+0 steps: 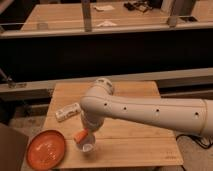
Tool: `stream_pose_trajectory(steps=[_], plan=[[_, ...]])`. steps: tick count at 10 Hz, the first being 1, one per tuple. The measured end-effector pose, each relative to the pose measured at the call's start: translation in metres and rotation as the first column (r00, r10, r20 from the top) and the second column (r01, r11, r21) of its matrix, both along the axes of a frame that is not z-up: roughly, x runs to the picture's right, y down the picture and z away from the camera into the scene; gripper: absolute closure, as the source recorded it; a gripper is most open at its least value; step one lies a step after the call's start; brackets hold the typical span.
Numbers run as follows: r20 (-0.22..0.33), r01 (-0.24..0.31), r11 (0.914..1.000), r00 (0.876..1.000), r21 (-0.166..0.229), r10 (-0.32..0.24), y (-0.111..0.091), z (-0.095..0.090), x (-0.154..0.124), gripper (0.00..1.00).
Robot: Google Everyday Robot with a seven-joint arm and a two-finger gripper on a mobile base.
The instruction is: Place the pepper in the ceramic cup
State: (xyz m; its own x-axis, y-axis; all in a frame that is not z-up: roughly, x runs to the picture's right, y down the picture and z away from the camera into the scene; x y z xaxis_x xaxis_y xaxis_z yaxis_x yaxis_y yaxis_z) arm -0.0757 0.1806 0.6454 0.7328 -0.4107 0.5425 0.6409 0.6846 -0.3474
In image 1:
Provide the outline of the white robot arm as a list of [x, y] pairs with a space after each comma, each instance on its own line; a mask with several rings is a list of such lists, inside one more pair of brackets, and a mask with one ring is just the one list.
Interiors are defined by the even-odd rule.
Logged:
[[109, 117], [213, 138], [213, 100], [119, 97], [109, 79], [99, 78], [80, 106], [87, 124], [96, 129]]

